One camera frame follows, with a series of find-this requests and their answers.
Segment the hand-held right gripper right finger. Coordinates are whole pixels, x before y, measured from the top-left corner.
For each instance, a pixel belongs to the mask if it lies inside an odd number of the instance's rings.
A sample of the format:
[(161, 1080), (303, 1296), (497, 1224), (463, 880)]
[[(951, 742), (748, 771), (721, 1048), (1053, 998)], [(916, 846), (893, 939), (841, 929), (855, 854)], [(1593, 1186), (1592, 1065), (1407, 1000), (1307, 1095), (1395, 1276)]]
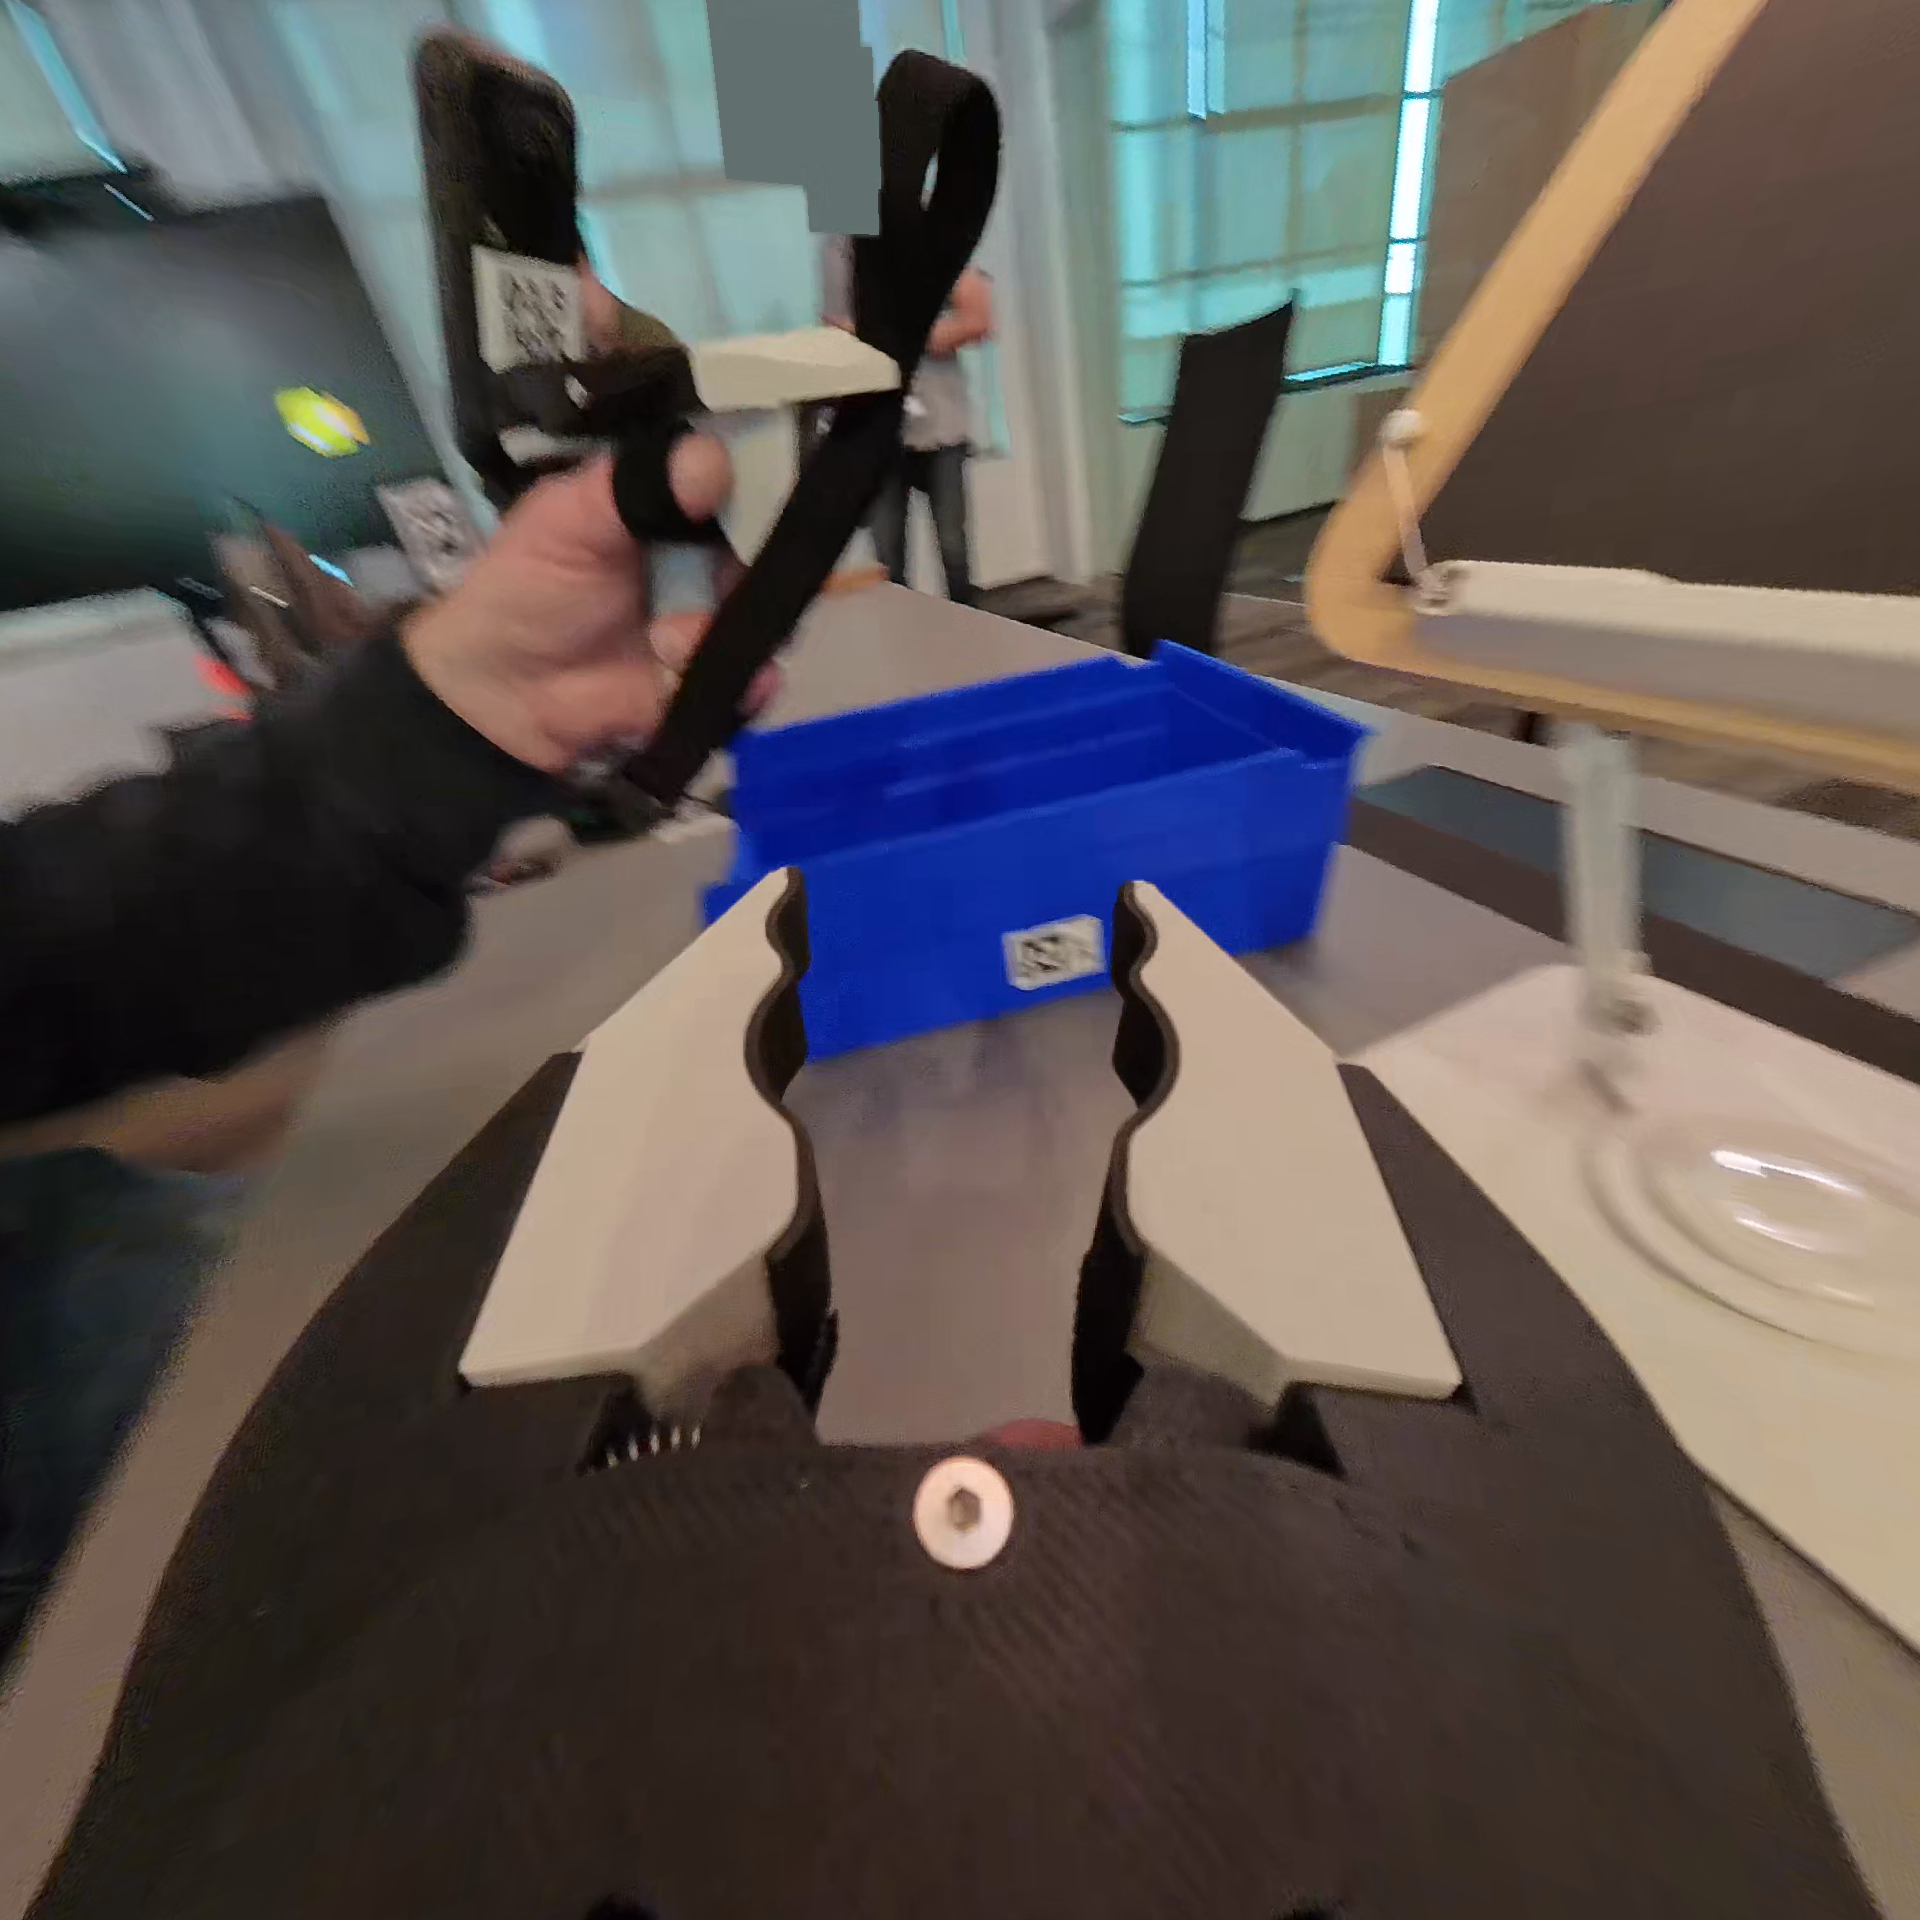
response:
[(1447, 1402), (1463, 1375), (1339, 1058), (1161, 888), (1112, 927), (1130, 1098), (1072, 1316), (1072, 1403), (1177, 1366), (1277, 1407), (1295, 1386)]

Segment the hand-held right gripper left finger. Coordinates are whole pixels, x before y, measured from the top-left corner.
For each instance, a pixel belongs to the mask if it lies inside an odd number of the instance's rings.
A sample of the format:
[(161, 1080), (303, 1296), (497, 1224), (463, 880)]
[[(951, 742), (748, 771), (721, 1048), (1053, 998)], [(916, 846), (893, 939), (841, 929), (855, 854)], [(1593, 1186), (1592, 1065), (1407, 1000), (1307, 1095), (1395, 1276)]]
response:
[(823, 1394), (826, 1210), (784, 1100), (809, 1056), (807, 969), (805, 880), (772, 872), (586, 1038), (463, 1380), (707, 1399), (765, 1366)]

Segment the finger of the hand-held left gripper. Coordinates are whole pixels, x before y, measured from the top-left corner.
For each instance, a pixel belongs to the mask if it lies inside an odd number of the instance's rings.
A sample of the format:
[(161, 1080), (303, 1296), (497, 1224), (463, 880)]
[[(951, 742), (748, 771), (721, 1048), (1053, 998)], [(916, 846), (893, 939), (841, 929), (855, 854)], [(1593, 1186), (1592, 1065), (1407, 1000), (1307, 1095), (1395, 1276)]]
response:
[(829, 324), (692, 343), (691, 378), (713, 417), (805, 409), (903, 387), (899, 362)]

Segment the large blue bin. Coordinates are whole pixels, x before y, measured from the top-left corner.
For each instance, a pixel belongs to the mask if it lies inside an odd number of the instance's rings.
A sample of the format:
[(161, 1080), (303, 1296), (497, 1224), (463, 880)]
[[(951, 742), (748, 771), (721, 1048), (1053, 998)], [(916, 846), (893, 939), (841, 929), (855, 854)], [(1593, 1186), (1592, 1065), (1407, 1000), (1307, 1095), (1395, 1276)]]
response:
[(1096, 992), (1133, 880), (1231, 956), (1288, 950), (1368, 736), (1173, 643), (753, 732), (704, 920), (800, 872), (815, 1062)]

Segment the person's left forearm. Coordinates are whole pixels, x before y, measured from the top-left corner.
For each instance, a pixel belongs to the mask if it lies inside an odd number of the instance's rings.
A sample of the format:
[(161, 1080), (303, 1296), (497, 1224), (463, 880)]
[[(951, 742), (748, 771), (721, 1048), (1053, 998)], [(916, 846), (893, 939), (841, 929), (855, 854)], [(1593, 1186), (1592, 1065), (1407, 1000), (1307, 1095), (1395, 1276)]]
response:
[(363, 643), (157, 774), (2, 830), (7, 1129), (237, 1068), (463, 950), (467, 888), (555, 811), (509, 755)]

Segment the person's left hand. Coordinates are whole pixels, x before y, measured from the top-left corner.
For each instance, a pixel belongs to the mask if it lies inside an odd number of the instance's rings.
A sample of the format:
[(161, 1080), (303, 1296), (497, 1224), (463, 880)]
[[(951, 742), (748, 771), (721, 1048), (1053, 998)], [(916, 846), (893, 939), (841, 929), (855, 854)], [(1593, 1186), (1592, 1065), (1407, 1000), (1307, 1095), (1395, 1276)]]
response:
[(704, 587), (677, 583), (657, 604), (650, 552), (618, 510), (616, 456), (600, 450), (515, 503), (401, 647), (468, 729), (545, 775), (571, 775), (659, 732), (740, 566), (721, 555), (709, 572)]

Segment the small tag sign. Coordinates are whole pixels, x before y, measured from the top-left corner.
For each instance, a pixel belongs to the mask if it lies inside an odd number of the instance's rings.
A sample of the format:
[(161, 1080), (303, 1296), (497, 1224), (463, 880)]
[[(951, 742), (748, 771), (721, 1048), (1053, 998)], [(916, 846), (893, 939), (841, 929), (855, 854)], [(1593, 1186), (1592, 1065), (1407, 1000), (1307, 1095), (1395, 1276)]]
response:
[(375, 500), (426, 593), (444, 595), (464, 582), (485, 537), (452, 486), (423, 476), (378, 488)]

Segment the black tv screen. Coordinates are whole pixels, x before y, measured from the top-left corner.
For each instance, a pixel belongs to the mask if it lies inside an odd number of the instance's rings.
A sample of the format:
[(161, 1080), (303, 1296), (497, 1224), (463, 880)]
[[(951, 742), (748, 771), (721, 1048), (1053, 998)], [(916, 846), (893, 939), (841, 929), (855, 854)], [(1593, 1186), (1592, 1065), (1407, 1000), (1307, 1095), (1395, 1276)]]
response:
[(448, 481), (323, 200), (4, 232), (2, 608), (209, 582), (250, 515), (336, 561)]

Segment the black chair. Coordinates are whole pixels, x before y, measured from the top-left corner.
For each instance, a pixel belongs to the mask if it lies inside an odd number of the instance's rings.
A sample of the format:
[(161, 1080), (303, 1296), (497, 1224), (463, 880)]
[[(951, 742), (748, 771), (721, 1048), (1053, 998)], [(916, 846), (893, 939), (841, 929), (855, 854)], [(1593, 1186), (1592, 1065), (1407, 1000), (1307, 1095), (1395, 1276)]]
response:
[(1241, 510), (1281, 407), (1297, 303), (1185, 338), (1160, 460), (1121, 577), (1121, 649), (1211, 656)]

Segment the white stand base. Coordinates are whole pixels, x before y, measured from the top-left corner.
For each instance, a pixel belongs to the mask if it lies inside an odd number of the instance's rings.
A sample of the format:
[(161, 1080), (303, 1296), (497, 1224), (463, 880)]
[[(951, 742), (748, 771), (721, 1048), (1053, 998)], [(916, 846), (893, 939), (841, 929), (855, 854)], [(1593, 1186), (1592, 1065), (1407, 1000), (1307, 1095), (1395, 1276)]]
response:
[(1917, 1092), (1644, 977), (1536, 968), (1351, 1054), (1532, 1244), (1683, 1451), (1917, 1644)]

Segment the black board with wooden rim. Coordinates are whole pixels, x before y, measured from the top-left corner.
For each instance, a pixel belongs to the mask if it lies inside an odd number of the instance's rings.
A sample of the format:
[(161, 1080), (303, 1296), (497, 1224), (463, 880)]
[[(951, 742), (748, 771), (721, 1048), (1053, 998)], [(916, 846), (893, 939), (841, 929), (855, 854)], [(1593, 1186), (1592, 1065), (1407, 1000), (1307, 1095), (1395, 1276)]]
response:
[(1671, 4), (1329, 519), (1316, 638), (1914, 795), (1916, 174), (1916, 4)]

